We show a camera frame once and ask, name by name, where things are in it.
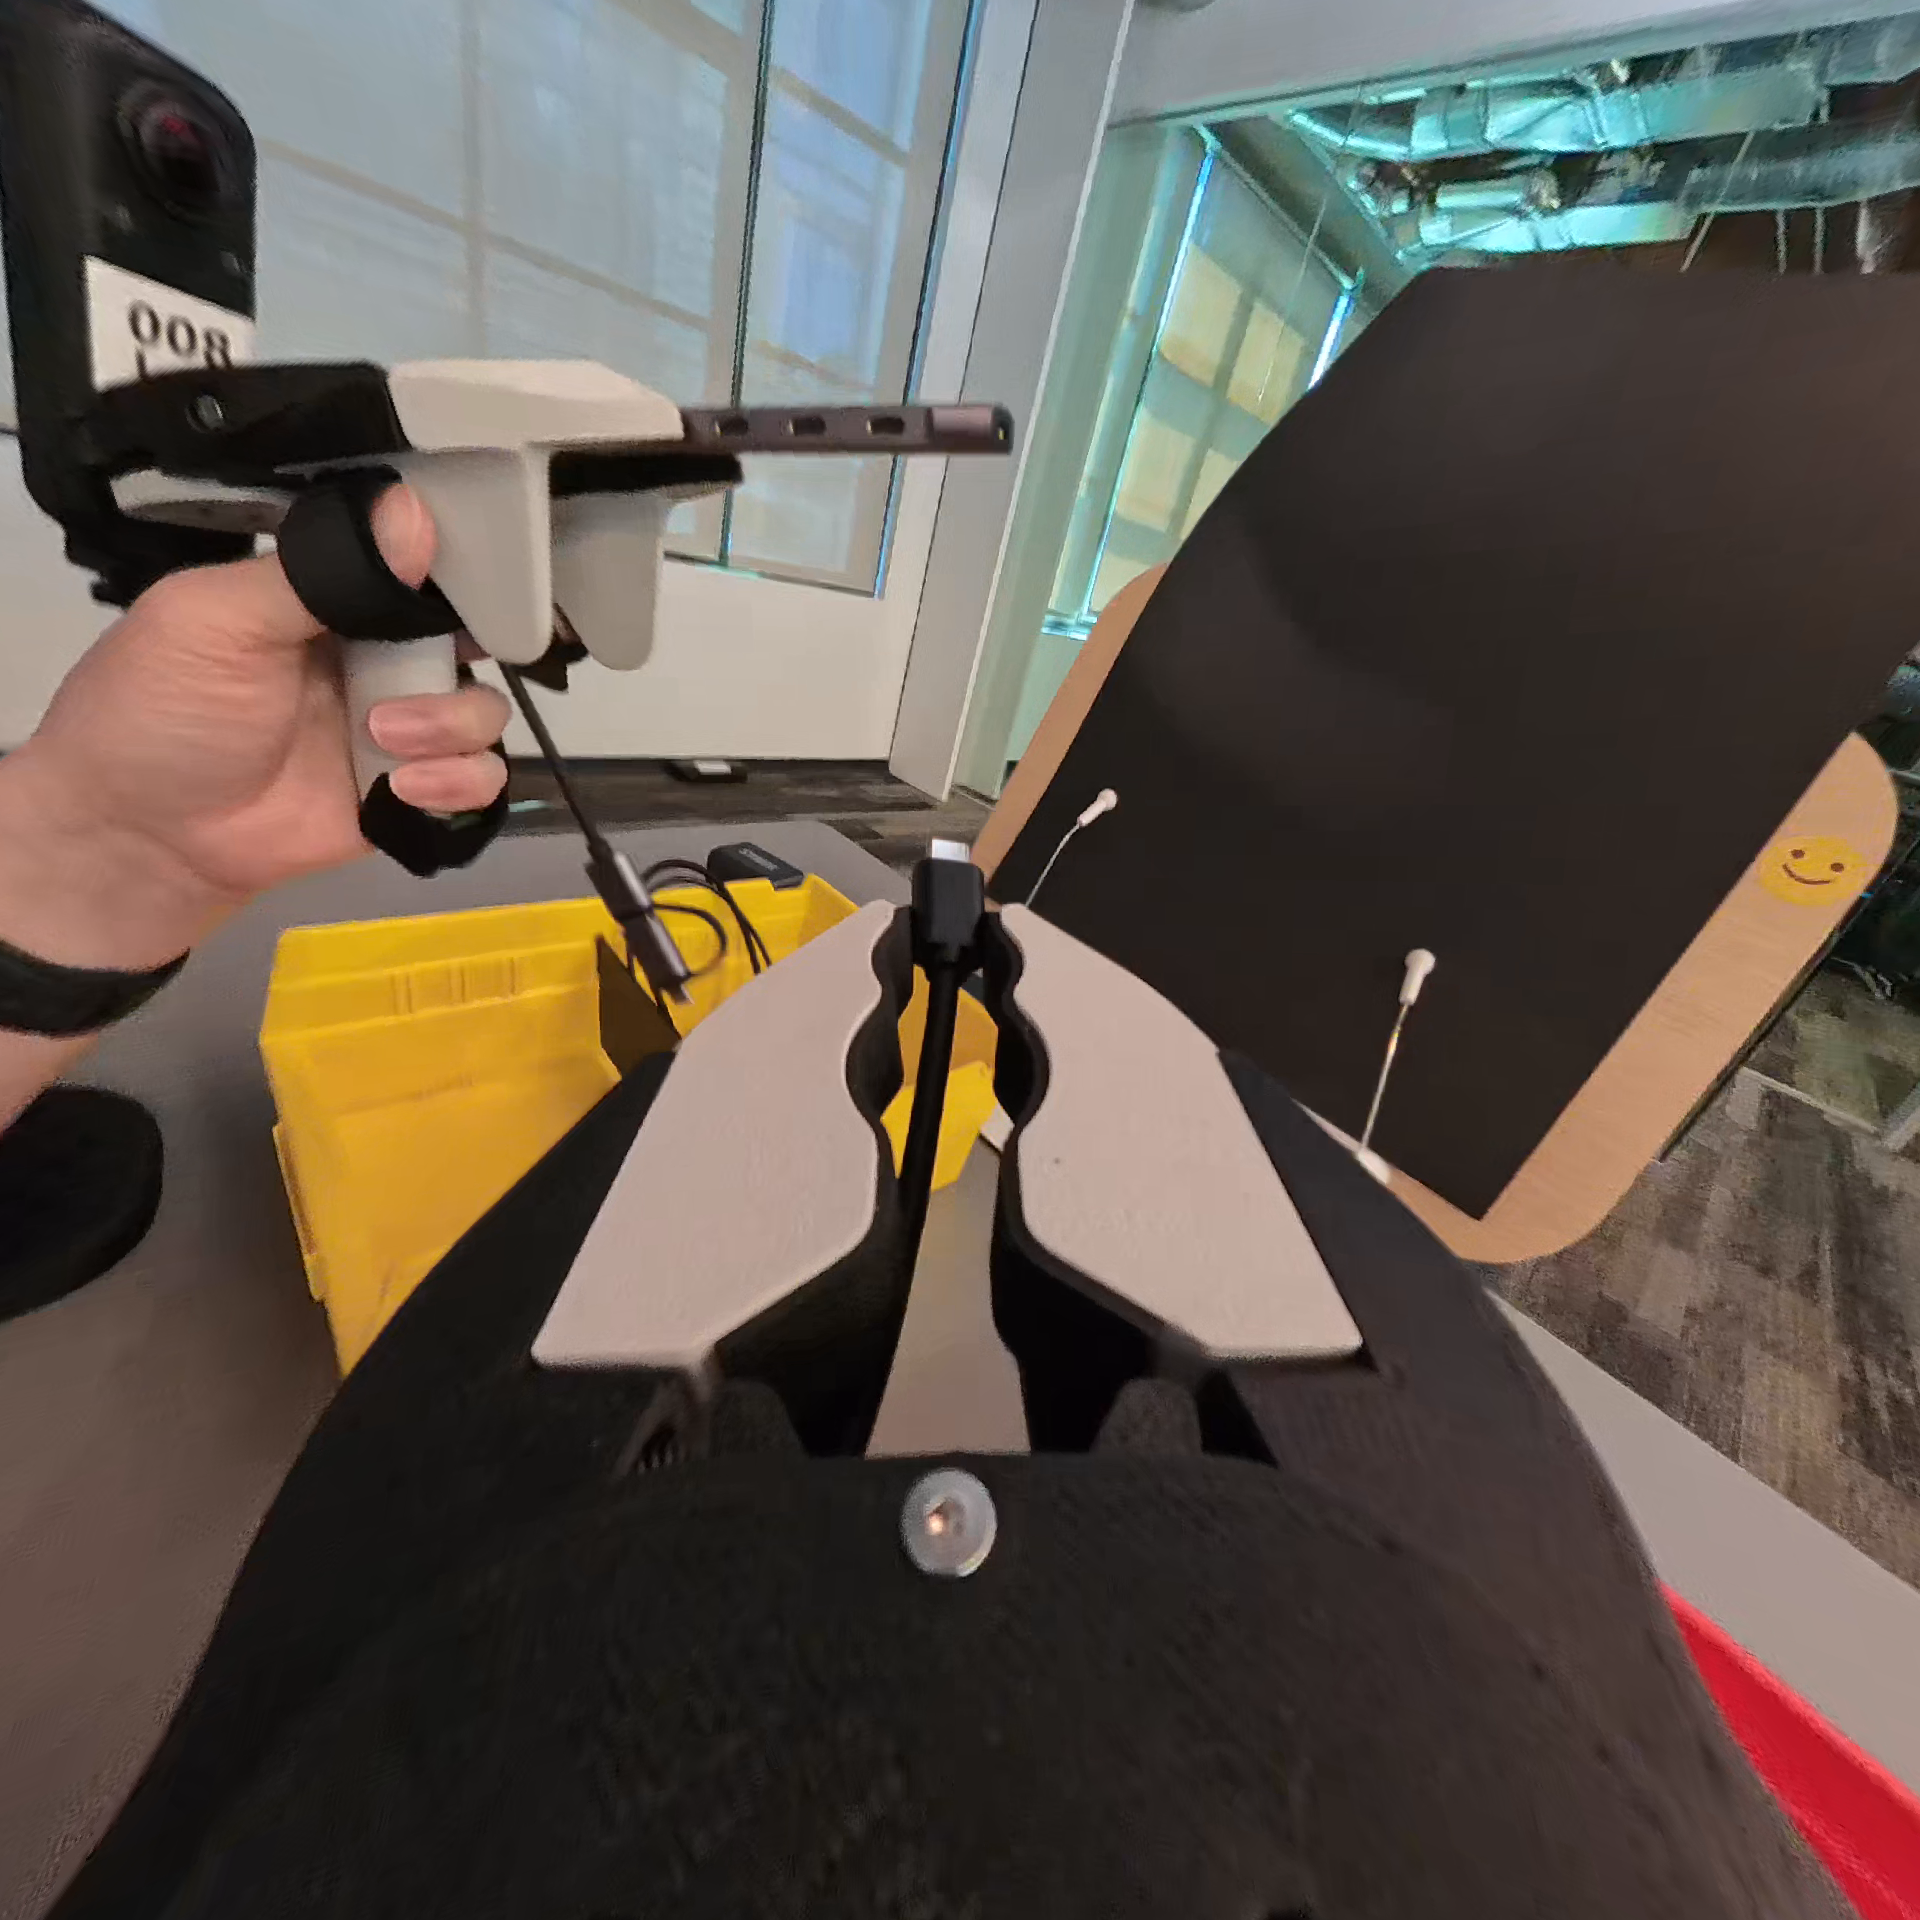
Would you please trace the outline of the red plastic bin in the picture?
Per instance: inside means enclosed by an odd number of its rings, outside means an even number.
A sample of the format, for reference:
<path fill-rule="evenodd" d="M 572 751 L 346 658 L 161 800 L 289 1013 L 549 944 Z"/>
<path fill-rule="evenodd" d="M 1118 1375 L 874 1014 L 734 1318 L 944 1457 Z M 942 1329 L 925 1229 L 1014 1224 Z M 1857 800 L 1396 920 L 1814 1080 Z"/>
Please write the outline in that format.
<path fill-rule="evenodd" d="M 1722 1718 L 1857 1912 L 1915 1918 L 1915 1792 L 1681 1591 L 1665 1598 Z"/>

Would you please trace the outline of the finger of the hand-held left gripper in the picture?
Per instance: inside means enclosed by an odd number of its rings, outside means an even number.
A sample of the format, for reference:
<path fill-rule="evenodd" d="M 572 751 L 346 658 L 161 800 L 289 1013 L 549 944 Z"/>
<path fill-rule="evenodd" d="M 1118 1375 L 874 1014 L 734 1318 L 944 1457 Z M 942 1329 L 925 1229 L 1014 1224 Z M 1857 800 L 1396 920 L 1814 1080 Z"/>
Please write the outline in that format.
<path fill-rule="evenodd" d="M 552 620 L 546 460 L 562 444 L 675 436 L 678 404 L 586 358 L 404 364 L 389 391 L 395 465 L 440 529 L 434 584 L 486 656 L 531 665 Z"/>
<path fill-rule="evenodd" d="M 731 489 L 729 453 L 573 449 L 549 468 L 554 599 L 586 654 L 630 672 L 656 641 L 666 524 L 689 497 Z"/>

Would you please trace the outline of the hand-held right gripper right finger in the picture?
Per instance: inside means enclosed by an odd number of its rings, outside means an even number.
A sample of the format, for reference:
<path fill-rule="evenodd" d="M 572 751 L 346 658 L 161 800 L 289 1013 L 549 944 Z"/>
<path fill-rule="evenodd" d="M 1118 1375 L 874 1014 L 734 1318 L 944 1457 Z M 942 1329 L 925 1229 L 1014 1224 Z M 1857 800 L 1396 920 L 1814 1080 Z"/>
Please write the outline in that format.
<path fill-rule="evenodd" d="M 1323 1374 L 1363 1333 L 1218 1045 L 1029 905 L 992 916 L 992 1320 L 1026 1441 L 1091 1450 L 1129 1385 Z"/>

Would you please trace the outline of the black wrist watch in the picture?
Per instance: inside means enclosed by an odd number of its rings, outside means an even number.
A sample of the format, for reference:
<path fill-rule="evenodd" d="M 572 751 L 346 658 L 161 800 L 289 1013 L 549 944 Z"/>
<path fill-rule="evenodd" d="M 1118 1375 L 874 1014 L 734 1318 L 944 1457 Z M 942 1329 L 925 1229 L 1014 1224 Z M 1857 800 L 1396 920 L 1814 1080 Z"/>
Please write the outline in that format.
<path fill-rule="evenodd" d="M 189 951 L 149 969 L 73 967 L 2 942 L 2 1031 L 85 1040 L 149 1005 L 186 969 Z"/>

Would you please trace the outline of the person's black textured clothing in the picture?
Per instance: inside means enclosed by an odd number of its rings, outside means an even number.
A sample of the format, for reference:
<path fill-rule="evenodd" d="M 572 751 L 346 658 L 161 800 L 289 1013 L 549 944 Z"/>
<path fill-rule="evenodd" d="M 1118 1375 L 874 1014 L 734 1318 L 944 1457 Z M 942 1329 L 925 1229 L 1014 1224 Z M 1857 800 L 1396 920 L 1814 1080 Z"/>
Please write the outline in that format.
<path fill-rule="evenodd" d="M 2 1135 L 2 1320 L 57 1305 L 126 1258 L 162 1194 L 162 1135 L 138 1098 L 43 1090 Z"/>

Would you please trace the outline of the black panel on wooden board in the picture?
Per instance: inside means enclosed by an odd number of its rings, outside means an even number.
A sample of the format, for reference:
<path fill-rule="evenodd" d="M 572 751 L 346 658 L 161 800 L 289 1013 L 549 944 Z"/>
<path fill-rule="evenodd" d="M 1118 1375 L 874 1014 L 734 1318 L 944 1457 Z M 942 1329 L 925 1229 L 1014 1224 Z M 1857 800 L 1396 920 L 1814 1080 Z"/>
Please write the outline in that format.
<path fill-rule="evenodd" d="M 1474 1262 L 1593 1231 L 1882 873 L 1915 276 L 1434 270 L 1122 588 L 976 854 Z M 1786 832 L 1876 862 L 1820 911 Z"/>

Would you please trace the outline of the yellow plastic bin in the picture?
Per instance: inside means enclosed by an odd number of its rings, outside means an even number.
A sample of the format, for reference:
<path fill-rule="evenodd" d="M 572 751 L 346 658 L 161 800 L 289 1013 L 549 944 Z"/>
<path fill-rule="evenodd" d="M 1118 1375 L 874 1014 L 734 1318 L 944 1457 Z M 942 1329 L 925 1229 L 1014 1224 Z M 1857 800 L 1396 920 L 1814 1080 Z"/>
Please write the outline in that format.
<path fill-rule="evenodd" d="M 683 1040 L 854 905 L 800 889 L 699 885 L 656 895 L 698 969 L 660 1005 Z M 592 897 L 296 928 L 278 936 L 259 1050 L 275 1152 L 312 1296 L 348 1375 L 425 1276 L 616 1085 L 597 1037 Z"/>

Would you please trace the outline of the large gridded window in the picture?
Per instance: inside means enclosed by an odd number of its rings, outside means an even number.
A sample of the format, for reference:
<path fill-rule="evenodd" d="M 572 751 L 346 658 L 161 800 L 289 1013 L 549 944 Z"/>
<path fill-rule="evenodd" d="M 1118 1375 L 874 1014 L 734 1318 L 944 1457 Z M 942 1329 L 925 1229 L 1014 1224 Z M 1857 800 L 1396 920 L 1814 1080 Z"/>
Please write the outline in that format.
<path fill-rule="evenodd" d="M 918 398 L 974 4 L 129 1 L 257 136 L 273 361 Z"/>

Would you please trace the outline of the yellow smiley sticker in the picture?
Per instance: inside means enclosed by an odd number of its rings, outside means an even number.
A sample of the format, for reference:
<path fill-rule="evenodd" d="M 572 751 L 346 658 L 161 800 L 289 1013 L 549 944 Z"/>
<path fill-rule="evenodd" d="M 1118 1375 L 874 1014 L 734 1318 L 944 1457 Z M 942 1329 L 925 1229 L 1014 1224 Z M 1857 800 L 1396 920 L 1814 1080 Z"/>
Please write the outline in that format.
<path fill-rule="evenodd" d="M 1843 909 L 1873 880 L 1876 862 L 1836 834 L 1786 832 L 1764 847 L 1755 874 L 1770 895 L 1813 909 Z"/>

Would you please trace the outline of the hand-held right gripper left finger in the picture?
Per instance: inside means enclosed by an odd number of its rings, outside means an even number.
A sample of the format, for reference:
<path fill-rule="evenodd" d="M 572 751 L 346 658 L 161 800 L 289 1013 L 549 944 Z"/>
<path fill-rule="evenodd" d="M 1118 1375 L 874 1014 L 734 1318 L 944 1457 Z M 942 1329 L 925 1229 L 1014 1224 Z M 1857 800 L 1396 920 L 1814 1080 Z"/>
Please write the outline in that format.
<path fill-rule="evenodd" d="M 560 1370 L 777 1391 L 805 1448 L 865 1455 L 905 1320 L 908 913 L 866 902 L 683 1040 L 533 1341 Z"/>

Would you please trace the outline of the window with tan blinds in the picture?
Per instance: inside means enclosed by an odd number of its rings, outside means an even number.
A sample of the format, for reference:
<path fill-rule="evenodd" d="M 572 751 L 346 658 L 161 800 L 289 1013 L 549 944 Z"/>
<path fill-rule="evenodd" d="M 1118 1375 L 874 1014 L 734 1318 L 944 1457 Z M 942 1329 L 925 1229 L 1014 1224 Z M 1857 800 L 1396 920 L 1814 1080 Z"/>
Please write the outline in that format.
<path fill-rule="evenodd" d="M 1045 636 L 1082 640 L 1120 588 L 1173 558 L 1285 410 L 1368 321 L 1370 272 L 1206 133 L 1168 130 L 1124 290 L 1112 303 Z"/>

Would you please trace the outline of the person's left forearm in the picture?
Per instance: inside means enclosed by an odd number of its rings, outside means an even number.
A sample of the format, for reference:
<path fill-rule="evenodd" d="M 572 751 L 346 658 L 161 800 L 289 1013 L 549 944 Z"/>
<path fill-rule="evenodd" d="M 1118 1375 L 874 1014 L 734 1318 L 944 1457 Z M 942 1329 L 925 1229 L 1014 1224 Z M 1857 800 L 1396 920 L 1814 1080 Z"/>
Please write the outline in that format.
<path fill-rule="evenodd" d="M 41 1036 L 2 1026 L 2 1133 L 41 1097 L 59 1076 L 82 1060 L 96 1036 Z"/>

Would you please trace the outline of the person's left hand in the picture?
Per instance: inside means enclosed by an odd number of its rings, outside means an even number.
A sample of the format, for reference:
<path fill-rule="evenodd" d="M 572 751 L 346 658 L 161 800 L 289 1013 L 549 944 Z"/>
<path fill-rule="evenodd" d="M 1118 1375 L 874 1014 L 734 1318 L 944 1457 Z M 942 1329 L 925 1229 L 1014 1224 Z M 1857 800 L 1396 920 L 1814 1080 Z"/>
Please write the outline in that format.
<path fill-rule="evenodd" d="M 275 553 L 144 592 L 2 766 L 4 944 L 146 973 L 371 852 L 333 638 Z"/>

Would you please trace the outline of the grey usb hub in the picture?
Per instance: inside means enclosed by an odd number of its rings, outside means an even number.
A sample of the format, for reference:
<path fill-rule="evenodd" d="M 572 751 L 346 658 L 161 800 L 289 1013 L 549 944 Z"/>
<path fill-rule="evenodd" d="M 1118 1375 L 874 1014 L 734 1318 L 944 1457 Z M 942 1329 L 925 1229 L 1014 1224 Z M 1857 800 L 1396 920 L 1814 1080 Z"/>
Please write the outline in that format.
<path fill-rule="evenodd" d="M 1014 445 L 1013 416 L 992 402 L 894 402 L 894 404 L 803 404 L 803 407 L 696 407 L 675 410 L 677 433 L 662 429 L 640 439 L 562 444 L 546 460 L 545 502 L 554 516 L 549 468 L 560 453 L 573 449 L 683 449 L 729 453 L 745 457 L 1002 457 Z M 554 524 L 545 536 L 545 553 L 554 564 Z M 592 661 L 572 638 L 549 589 L 549 636 L 537 661 L 502 665 L 502 681 L 531 728 L 546 772 L 556 780 L 560 801 L 584 836 L 586 870 L 613 922 L 619 928 L 624 953 L 659 1000 L 683 1004 L 698 976 L 666 922 L 652 885 L 626 854 L 613 850 L 608 832 L 592 816 L 569 766 L 539 712 L 533 687 L 565 690 L 569 670 Z"/>

